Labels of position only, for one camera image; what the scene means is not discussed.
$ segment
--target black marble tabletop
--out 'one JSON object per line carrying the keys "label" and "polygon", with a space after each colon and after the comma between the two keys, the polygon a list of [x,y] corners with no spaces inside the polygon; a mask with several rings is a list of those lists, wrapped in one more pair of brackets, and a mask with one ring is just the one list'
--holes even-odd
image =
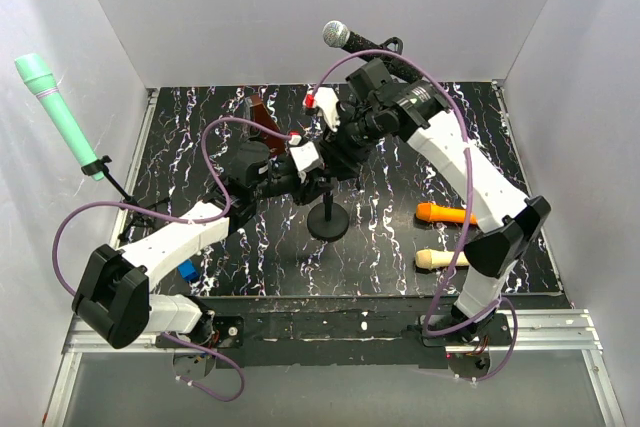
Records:
{"label": "black marble tabletop", "polygon": [[[445,86],[464,111],[472,141],[513,184],[526,190],[491,84]],[[245,115],[243,99],[253,94],[263,98],[282,131],[318,137],[323,122],[304,115],[302,109],[307,90],[307,85],[161,89],[134,196],[142,205],[170,196],[169,205],[160,211],[178,216],[187,212],[213,185],[200,151],[201,132],[222,115]],[[347,88],[338,90],[344,96]],[[224,125],[210,135],[211,159],[221,169],[232,161],[241,132],[239,126]],[[398,139],[383,139],[365,165],[362,190],[355,182],[342,182],[335,202],[349,212],[351,220],[341,240],[326,243],[311,238],[306,215],[312,205],[298,207],[289,196],[265,200],[258,206],[258,215],[242,229],[192,259],[199,279],[188,284],[176,270],[165,277],[158,292],[203,296],[433,293],[442,274],[416,272],[415,252],[453,250],[459,226],[417,222],[415,208],[420,202],[451,207],[463,203],[428,161]],[[129,239],[148,233],[134,228]],[[464,276],[460,269],[450,293],[459,291]],[[540,237],[516,266],[505,291],[560,290]]]}

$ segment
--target metal frame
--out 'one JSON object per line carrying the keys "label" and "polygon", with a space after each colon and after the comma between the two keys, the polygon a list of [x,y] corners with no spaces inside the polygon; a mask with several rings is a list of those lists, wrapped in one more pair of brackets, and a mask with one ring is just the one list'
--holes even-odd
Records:
{"label": "metal frame", "polygon": [[616,394],[613,391],[611,380],[607,375],[607,369],[602,360],[602,352],[583,350],[582,356],[587,365],[591,385],[593,385],[593,390],[596,393],[605,425],[612,427],[624,426],[624,418],[622,417]]}
{"label": "metal frame", "polygon": [[[508,310],[499,311],[507,316],[509,326],[513,328],[513,318]],[[602,344],[593,327],[591,316],[587,310],[554,309],[554,310],[520,310],[518,311],[518,338],[515,350],[581,350],[601,351]],[[322,341],[325,339],[304,339],[306,341]],[[333,341],[353,339],[330,339]],[[163,353],[175,350],[195,352],[192,349],[166,349],[155,347],[156,337],[143,334],[121,350],[114,350],[102,337],[91,329],[84,321],[75,319],[67,342],[65,352],[71,353],[105,353],[105,352],[145,352]],[[490,350],[507,350],[506,346],[493,346]],[[466,352],[469,347],[447,346],[447,352]]]}
{"label": "metal frame", "polygon": [[49,401],[49,408],[47,409],[46,417],[42,421],[44,427],[58,427],[64,424],[81,361],[82,353],[80,352],[70,352],[62,356],[58,377]]}

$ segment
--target blue block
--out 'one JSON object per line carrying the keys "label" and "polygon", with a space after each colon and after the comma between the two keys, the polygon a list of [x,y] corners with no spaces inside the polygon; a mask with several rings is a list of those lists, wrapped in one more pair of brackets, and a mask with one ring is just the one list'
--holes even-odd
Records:
{"label": "blue block", "polygon": [[198,271],[193,266],[193,262],[191,260],[185,260],[178,266],[178,272],[184,280],[187,282],[191,282],[192,280],[196,280],[198,277]]}

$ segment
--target silver microphone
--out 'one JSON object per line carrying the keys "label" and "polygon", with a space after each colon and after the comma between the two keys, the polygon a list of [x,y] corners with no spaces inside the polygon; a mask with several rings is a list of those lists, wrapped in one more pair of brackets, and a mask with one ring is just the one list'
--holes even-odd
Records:
{"label": "silver microphone", "polygon": [[327,22],[327,25],[322,29],[322,38],[324,39],[324,43],[329,47],[335,47],[338,49],[343,48],[347,44],[349,34],[351,34],[351,32],[348,27],[339,20]]}

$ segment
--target microphone stand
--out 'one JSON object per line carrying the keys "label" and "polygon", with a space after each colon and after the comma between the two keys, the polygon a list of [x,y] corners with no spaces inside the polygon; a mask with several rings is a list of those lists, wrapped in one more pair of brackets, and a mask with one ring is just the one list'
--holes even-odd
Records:
{"label": "microphone stand", "polygon": [[[113,186],[113,188],[116,189],[118,193],[122,196],[125,204],[141,207],[140,203],[135,199],[135,197],[133,197],[132,195],[129,195],[127,191],[124,190],[124,188],[118,183],[118,181],[113,178],[113,176],[109,172],[109,167],[107,166],[107,164],[110,162],[111,162],[111,157],[109,157],[108,155],[104,155],[101,159],[98,159],[95,162],[92,162],[91,164],[88,164],[82,167],[82,173],[88,176],[92,176],[94,174],[97,174],[98,172],[102,172],[105,178]],[[146,206],[144,208],[147,210],[157,211],[157,208],[159,206],[168,204],[170,200],[171,200],[170,197],[165,197],[164,199],[161,199],[158,202],[154,202],[153,204]],[[131,215],[131,219],[129,220],[127,225],[125,225],[124,229],[122,229],[122,232],[118,235],[118,240],[120,242],[126,242],[128,240],[127,236],[129,234],[129,231],[134,227],[152,229],[154,231],[157,229],[156,222],[155,222],[156,219],[147,217],[144,214],[141,214],[139,212],[133,212],[130,215]]]}

